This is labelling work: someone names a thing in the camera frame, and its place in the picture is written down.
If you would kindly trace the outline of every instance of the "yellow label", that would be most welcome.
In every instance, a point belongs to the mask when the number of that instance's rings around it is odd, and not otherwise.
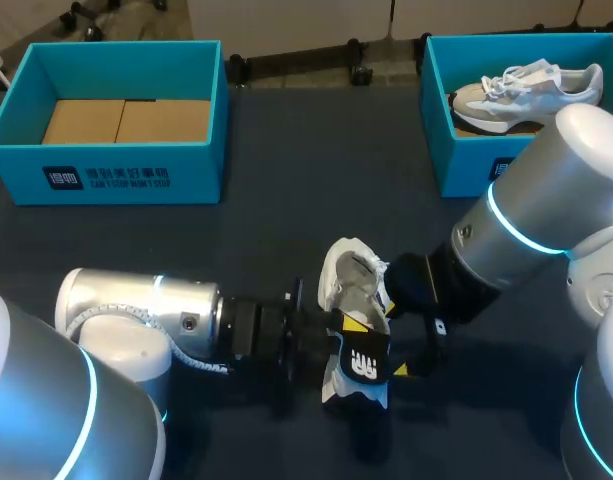
[[[394,375],[397,375],[398,377],[407,377],[408,367],[406,366],[406,364],[402,363],[401,366],[397,370],[395,370]]]
[[[368,332],[368,328],[359,323],[352,317],[344,314],[344,323],[342,325],[342,330],[347,332]]]

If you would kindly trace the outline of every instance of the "cardboard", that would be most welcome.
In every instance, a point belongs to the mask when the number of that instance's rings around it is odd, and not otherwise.
[[[124,100],[58,100],[42,144],[114,143]]]
[[[448,98],[450,94],[446,95],[446,101],[448,102]],[[455,134],[458,137],[499,137],[499,136],[513,136],[513,135],[536,135],[542,129],[542,125],[535,122],[524,122],[519,125],[515,125],[511,127],[508,132],[505,134],[491,133],[490,135],[486,135],[483,132],[478,132],[473,129],[468,122],[462,120],[461,118],[455,118],[455,115],[451,115],[453,119],[453,128],[455,129]]]
[[[208,100],[127,101],[116,143],[205,142]]]

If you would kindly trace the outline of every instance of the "sock logo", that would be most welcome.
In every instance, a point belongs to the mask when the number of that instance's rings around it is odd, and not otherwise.
[[[362,355],[359,352],[355,352],[355,350],[352,351],[352,356],[353,360],[350,366],[353,372],[369,380],[375,380],[377,378],[377,360]]]

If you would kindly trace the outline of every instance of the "cable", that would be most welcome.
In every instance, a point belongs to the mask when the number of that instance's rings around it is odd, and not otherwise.
[[[142,310],[140,308],[135,308],[130,305],[122,305],[122,304],[107,304],[101,305],[99,307],[89,308],[88,310],[80,313],[75,317],[75,319],[70,323],[68,328],[66,329],[66,338],[72,340],[75,336],[75,333],[79,331],[81,326],[93,317],[98,315],[117,315],[124,318],[129,318],[132,320],[137,320],[140,323],[143,323],[147,327],[155,328],[160,331],[168,340],[170,344],[171,350],[177,359],[182,362],[184,365],[187,365],[191,368],[195,368],[197,370],[202,370],[204,372],[218,373],[221,375],[228,375],[230,373],[230,368],[228,365],[224,365],[221,363],[206,363],[201,360],[195,360],[192,357],[186,355],[181,348],[177,346],[175,340],[168,334],[166,329],[162,327],[162,325],[156,320],[156,318],[148,313],[148,310]]]

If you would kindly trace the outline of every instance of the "shoe sole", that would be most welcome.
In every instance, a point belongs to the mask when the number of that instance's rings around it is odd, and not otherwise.
[[[455,109],[453,109],[452,112],[469,125],[472,125],[473,127],[483,132],[496,133],[498,135],[505,134],[506,132],[508,132],[508,130],[513,128],[515,125],[519,125],[520,123],[534,122],[539,123],[540,125],[546,125],[553,118],[552,115],[549,115],[518,118],[516,120],[511,120],[508,122],[492,122],[490,120],[480,120],[478,118],[471,118],[466,115],[462,115]]]

